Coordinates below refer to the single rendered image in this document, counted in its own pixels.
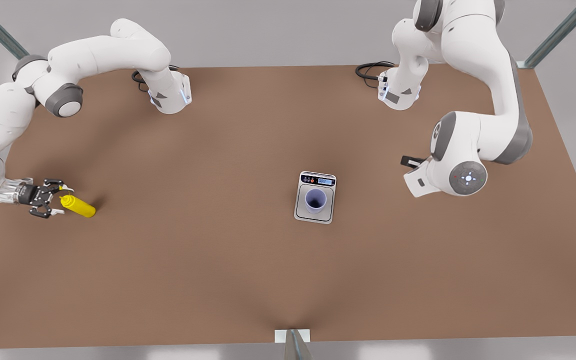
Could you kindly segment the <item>yellow sauce bottle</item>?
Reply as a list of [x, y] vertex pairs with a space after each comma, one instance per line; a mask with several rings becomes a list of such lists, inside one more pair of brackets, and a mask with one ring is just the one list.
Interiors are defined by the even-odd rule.
[[64, 196], [60, 196], [60, 201], [62, 207], [85, 218], [92, 218], [97, 212], [93, 205], [90, 205], [84, 200], [79, 199], [73, 194], [65, 194]]

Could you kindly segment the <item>pale lilac cup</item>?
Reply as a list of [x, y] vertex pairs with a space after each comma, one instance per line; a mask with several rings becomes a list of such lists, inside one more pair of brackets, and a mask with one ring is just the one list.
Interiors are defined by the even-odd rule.
[[313, 187], [306, 192], [304, 202], [309, 214], [320, 213], [327, 204], [327, 194], [320, 187]]

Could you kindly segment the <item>grey digital kitchen scale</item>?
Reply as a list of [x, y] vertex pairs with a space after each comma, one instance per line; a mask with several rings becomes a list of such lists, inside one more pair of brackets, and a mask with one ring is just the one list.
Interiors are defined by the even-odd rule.
[[[302, 171], [299, 175], [297, 196], [295, 199], [295, 219], [309, 223], [330, 224], [334, 214], [337, 182], [336, 176], [332, 174]], [[313, 188], [320, 188], [327, 195], [327, 203], [318, 214], [309, 213], [305, 203], [306, 193]]]

